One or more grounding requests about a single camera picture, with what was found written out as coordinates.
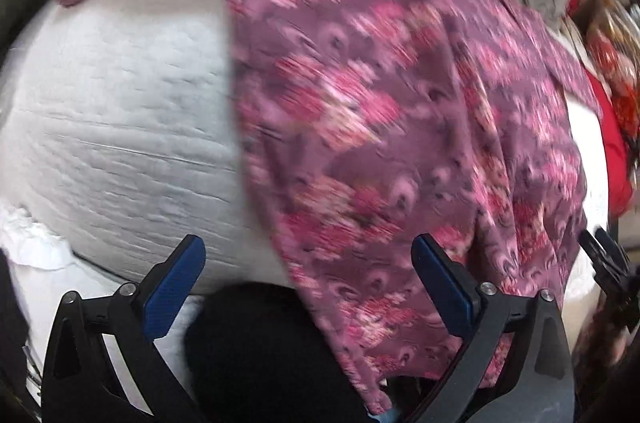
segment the purple floral fabric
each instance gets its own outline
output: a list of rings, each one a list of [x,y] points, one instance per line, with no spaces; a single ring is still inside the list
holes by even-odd
[[[228,3],[255,204],[371,412],[390,406],[381,379],[437,378],[460,346],[412,268],[416,235],[479,281],[562,300],[586,193],[562,90],[598,107],[535,12],[513,0]]]

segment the transparent plastic wrapper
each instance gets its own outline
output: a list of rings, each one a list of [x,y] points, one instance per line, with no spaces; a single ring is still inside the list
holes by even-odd
[[[611,88],[611,104],[629,148],[629,172],[638,160],[640,28],[618,2],[598,0],[587,50]]]

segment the lavender fabric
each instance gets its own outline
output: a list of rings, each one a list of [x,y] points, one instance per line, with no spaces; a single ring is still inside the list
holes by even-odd
[[[460,346],[412,269],[416,235],[479,281],[562,302],[586,193],[563,91],[599,111],[537,13],[514,0],[228,3],[255,205],[371,413],[390,408],[381,379],[437,378]]]

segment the white padded surface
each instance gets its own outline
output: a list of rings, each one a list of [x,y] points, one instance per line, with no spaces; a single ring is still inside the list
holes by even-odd
[[[242,187],[228,40],[224,0],[51,6],[9,65],[0,194],[129,279],[196,233],[198,291],[287,283]]]

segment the white ruffled trim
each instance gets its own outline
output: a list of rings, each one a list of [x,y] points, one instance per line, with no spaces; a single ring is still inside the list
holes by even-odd
[[[0,200],[0,247],[15,264],[38,269],[62,269],[74,261],[71,246],[26,209],[12,207]]]

